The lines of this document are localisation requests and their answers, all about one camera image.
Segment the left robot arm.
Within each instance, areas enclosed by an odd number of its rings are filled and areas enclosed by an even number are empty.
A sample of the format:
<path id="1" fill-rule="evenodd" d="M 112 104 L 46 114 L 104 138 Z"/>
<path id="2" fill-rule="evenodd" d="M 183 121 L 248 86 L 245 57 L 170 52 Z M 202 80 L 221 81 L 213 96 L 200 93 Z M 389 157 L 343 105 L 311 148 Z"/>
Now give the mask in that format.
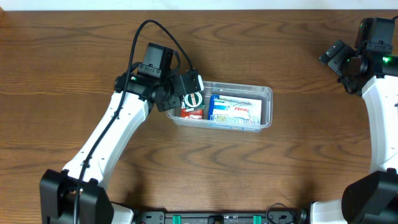
<path id="1" fill-rule="evenodd" d="M 171 67 L 178 52 L 149 43 L 142 62 L 117 77 L 101 121 L 62 171 L 47 170 L 39 184 L 42 223 L 132 223 L 134 210 L 110 201 L 106 189 L 123 150 L 152 108 L 179 107 L 203 89 L 196 70 Z"/>

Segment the clear plastic container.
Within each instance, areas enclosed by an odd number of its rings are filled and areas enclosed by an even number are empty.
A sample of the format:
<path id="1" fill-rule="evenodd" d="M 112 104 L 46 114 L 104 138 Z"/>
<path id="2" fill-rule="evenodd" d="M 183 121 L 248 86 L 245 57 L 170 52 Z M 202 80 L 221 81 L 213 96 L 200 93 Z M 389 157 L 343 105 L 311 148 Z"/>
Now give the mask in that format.
<path id="1" fill-rule="evenodd" d="M 272 90 L 267 86 L 243 85 L 235 83 L 221 83 L 204 81 L 204 90 L 201 92 L 205 102 L 205 110 L 202 119 L 181 118 L 181 108 L 171 109 L 166 112 L 175 124 L 196 128 L 226 129 L 259 133 L 272 124 L 273 96 Z M 208 119 L 208 109 L 212 95 L 235 96 L 252 100 L 260 100 L 261 118 L 259 124 L 234 124 L 223 121 L 211 121 Z"/>

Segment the red medicine sachet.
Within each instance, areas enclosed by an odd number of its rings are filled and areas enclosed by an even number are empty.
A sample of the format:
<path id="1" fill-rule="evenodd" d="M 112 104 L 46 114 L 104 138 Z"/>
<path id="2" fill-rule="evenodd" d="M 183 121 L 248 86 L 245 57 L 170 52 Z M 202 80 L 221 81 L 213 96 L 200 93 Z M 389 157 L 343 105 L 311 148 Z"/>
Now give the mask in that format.
<path id="1" fill-rule="evenodd" d="M 189 119 L 203 119 L 203 109 L 187 111 L 185 108 L 182 108 L 180 117 Z"/>

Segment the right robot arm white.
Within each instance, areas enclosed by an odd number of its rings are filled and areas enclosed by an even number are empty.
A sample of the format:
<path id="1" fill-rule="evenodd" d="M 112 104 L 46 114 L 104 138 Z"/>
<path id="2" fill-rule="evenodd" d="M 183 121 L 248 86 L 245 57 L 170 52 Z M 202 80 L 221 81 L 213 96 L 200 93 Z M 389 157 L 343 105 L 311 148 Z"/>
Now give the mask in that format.
<path id="1" fill-rule="evenodd" d="M 369 175 L 345 188 L 341 199 L 315 202 L 309 223 L 397 223 L 396 18 L 365 18 L 354 47 L 336 41 L 319 60 L 346 92 L 363 98 L 371 133 Z"/>

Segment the green box round logo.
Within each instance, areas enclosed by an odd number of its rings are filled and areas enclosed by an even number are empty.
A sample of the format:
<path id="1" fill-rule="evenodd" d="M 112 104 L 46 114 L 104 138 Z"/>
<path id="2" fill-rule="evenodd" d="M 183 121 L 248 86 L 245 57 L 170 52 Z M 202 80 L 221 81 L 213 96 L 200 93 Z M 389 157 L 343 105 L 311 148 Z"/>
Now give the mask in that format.
<path id="1" fill-rule="evenodd" d="M 200 92 L 187 94 L 183 97 L 182 109 L 186 112 L 203 110 L 205 108 L 205 101 Z"/>

